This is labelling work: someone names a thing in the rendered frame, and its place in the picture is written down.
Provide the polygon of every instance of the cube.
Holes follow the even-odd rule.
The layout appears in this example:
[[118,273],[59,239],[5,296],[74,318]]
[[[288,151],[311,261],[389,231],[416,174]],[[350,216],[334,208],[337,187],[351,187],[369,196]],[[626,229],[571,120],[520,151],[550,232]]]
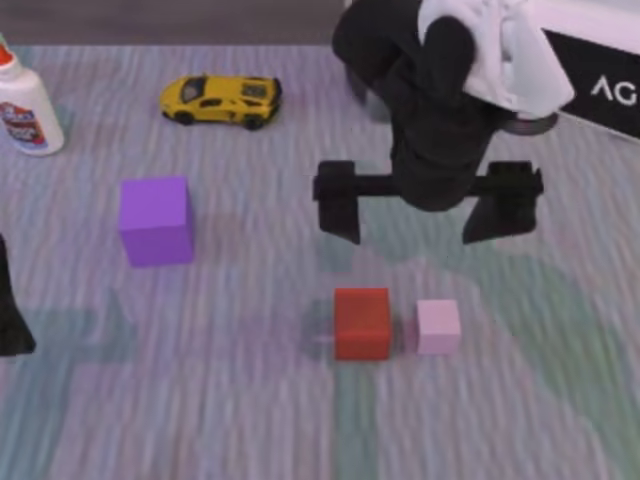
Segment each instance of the cube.
[[118,227],[132,267],[191,263],[193,211],[187,179],[122,182]]
[[461,327],[458,305],[454,300],[418,302],[418,353],[446,355],[460,344]]
[[391,306],[386,288],[337,288],[335,359],[386,360],[391,355]]

